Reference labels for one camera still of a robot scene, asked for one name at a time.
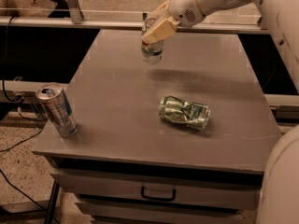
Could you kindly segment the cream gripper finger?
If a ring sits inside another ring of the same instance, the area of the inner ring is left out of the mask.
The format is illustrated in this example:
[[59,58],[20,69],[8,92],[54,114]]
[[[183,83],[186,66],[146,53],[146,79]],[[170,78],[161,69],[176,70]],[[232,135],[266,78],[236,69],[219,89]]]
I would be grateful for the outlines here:
[[169,0],[163,2],[161,5],[159,5],[159,6],[152,12],[152,15],[153,15],[155,18],[167,17],[168,14],[169,14],[169,12],[168,12],[169,4],[170,4],[170,1],[169,1]]
[[146,18],[142,28],[142,40],[146,44],[154,44],[173,35],[179,26],[179,21],[173,17]]

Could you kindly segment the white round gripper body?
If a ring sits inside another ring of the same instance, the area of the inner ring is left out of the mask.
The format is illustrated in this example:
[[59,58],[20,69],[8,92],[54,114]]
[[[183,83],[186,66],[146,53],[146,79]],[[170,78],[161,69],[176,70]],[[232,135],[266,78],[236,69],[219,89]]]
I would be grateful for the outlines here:
[[204,20],[205,15],[197,0],[170,0],[170,15],[181,27],[193,27]]

